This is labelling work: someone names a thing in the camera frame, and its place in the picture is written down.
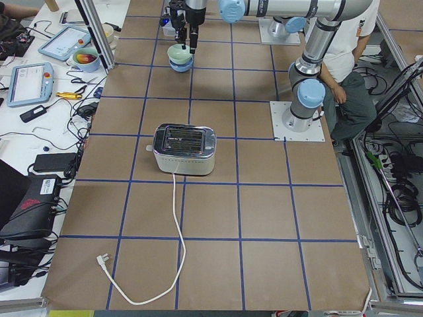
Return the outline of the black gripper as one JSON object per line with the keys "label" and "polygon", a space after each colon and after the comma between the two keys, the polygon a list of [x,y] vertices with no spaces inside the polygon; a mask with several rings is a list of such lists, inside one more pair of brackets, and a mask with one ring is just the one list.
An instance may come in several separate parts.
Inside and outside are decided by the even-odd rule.
{"label": "black gripper", "polygon": [[205,21],[206,6],[207,0],[169,1],[171,21],[175,21],[175,40],[183,50],[186,49],[186,22],[190,23],[190,54],[196,53],[199,25]]}

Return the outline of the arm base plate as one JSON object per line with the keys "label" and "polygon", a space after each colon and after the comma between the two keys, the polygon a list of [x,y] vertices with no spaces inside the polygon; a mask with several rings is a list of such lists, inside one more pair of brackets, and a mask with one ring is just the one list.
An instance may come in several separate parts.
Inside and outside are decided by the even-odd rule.
{"label": "arm base plate", "polygon": [[319,111],[303,120],[290,110],[291,102],[270,102],[270,114],[275,141],[325,142]]}
{"label": "arm base plate", "polygon": [[299,33],[289,33],[283,21],[279,22],[272,18],[260,18],[258,23],[262,44],[299,46],[301,43]]}

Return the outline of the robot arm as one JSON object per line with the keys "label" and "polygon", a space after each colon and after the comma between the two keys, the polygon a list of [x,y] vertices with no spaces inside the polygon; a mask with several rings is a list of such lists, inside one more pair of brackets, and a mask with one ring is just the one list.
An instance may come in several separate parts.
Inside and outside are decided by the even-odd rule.
{"label": "robot arm", "polygon": [[364,13],[371,1],[219,1],[219,12],[228,23],[244,16],[316,17],[302,56],[289,69],[293,102],[282,115],[283,125],[290,131],[303,133],[325,97],[325,88],[317,79],[321,63],[341,22]]}
{"label": "robot arm", "polygon": [[[160,19],[161,26],[171,23],[175,31],[175,41],[191,54],[196,53],[199,25],[205,21],[206,6],[206,1],[169,1]],[[248,15],[259,17],[264,22],[269,7],[269,1],[218,2],[221,18],[229,24],[236,23]],[[302,30],[306,22],[305,17],[274,16],[267,32],[273,38],[288,37]]]}

